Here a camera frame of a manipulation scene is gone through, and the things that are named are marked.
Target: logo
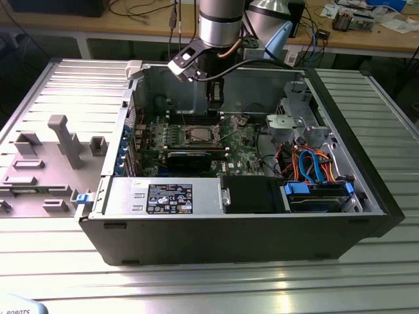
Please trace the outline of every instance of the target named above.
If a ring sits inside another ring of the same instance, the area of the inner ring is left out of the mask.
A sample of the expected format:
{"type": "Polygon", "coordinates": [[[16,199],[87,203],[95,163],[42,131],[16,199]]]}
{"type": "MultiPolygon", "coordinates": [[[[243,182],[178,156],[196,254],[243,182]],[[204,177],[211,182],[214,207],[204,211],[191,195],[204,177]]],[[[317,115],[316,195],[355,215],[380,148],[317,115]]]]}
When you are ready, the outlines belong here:
{"type": "Polygon", "coordinates": [[[166,196],[163,196],[161,198],[158,198],[157,201],[159,204],[168,204],[169,203],[169,199],[166,196]]]}

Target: wooden table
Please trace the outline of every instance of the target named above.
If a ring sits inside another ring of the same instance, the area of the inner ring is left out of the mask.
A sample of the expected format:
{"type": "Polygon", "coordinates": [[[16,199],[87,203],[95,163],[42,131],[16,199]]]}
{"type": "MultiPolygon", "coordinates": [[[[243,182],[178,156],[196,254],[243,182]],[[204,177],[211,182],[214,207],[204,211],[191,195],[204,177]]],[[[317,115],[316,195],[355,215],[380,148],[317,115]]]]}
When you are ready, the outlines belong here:
{"type": "MultiPolygon", "coordinates": [[[[126,0],[128,6],[147,3],[148,0],[126,0]]],[[[321,18],[318,15],[321,7],[328,3],[327,0],[307,0],[308,10],[313,20],[331,35],[326,52],[337,54],[359,54],[367,56],[391,56],[396,58],[411,58],[419,44],[419,33],[399,34],[381,25],[376,24],[373,32],[333,31],[332,19],[321,18]]],[[[170,0],[158,0],[155,4],[139,8],[136,12],[145,12],[158,7],[169,5],[170,0]]],[[[138,22],[126,16],[117,16],[109,10],[101,18],[85,18],[82,16],[64,16],[53,14],[15,13],[8,6],[9,12],[15,20],[29,33],[38,35],[53,35],[73,37],[77,40],[82,58],[91,59],[87,39],[118,39],[127,41],[157,41],[167,42],[169,36],[169,17],[171,8],[153,12],[146,19],[147,23],[138,22]]],[[[113,10],[122,14],[126,13],[124,0],[113,6],[113,10]]],[[[407,7],[405,14],[419,14],[419,9],[407,7]]],[[[5,33],[21,32],[0,10],[0,31],[5,33]]],[[[189,42],[194,31],[193,5],[182,4],[182,42],[189,42]]],[[[284,47],[288,50],[287,58],[291,58],[310,44],[310,38],[305,29],[300,27],[297,36],[287,41],[284,47]]]]}

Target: blue clip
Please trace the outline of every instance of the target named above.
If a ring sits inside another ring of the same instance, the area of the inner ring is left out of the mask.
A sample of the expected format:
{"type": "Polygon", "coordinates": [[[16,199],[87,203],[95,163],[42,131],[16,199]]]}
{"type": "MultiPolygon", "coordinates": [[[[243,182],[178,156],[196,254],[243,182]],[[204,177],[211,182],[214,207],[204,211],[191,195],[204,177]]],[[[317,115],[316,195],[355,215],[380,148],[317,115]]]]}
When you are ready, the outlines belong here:
{"type": "Polygon", "coordinates": [[[129,126],[124,126],[124,135],[130,135],[132,132],[132,128],[129,126]]]}
{"type": "Polygon", "coordinates": [[[94,197],[96,193],[85,193],[85,194],[79,194],[76,198],[76,203],[78,205],[91,205],[94,203],[94,197]]]}
{"type": "Polygon", "coordinates": [[[352,186],[352,184],[350,184],[350,183],[346,183],[346,184],[345,184],[345,187],[346,187],[346,190],[348,191],[348,193],[349,193],[350,195],[352,195],[352,194],[354,193],[354,187],[352,186]]]}
{"type": "Polygon", "coordinates": [[[113,168],[113,172],[117,175],[122,175],[122,168],[117,165],[113,168]]]}
{"type": "Polygon", "coordinates": [[[126,150],[124,150],[122,147],[120,147],[118,149],[118,154],[120,154],[121,156],[125,156],[126,155],[126,150]]]}
{"type": "Polygon", "coordinates": [[[119,147],[126,148],[127,146],[128,146],[128,142],[121,139],[119,142],[119,147]]]}
{"type": "Polygon", "coordinates": [[[290,194],[310,194],[310,189],[306,183],[287,183],[285,193],[290,194]]]}

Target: warning label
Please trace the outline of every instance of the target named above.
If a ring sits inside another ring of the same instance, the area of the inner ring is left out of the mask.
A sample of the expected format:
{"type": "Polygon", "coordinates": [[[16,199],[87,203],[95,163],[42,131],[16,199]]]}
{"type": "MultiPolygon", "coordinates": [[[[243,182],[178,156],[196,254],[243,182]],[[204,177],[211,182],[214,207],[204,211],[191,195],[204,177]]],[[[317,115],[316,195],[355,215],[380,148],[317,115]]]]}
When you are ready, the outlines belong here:
{"type": "Polygon", "coordinates": [[[191,184],[150,184],[148,214],[192,214],[191,184]]]}

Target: blue cable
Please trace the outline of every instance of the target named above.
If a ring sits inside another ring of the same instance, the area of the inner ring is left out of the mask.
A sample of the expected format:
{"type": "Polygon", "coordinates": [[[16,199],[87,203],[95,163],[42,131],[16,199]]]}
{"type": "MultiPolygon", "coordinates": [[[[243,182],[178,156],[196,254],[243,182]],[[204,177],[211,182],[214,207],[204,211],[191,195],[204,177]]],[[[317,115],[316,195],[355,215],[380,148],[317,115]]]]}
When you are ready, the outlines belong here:
{"type": "Polygon", "coordinates": [[[308,60],[308,63],[307,63],[307,67],[309,67],[310,64],[313,62],[313,57],[315,55],[314,52],[316,51],[316,47],[317,47],[317,38],[316,38],[316,34],[314,33],[314,30],[310,26],[308,26],[306,24],[302,24],[302,25],[304,25],[305,27],[307,27],[312,32],[312,36],[313,36],[313,43],[314,43],[313,53],[312,53],[312,55],[311,55],[311,57],[310,57],[310,59],[308,60]]]}
{"type": "Polygon", "coordinates": [[[311,154],[313,157],[313,164],[314,164],[314,171],[316,172],[316,176],[317,176],[317,180],[320,182],[325,182],[325,177],[323,176],[323,174],[320,171],[320,163],[319,160],[316,156],[316,154],[314,152],[312,152],[311,150],[304,150],[301,154],[300,154],[300,158],[299,158],[299,167],[300,167],[300,172],[302,174],[302,176],[304,178],[306,178],[307,180],[310,181],[311,184],[314,184],[314,180],[312,178],[310,178],[307,174],[306,171],[304,170],[304,164],[303,164],[303,160],[304,160],[304,156],[307,154],[311,154]]]}

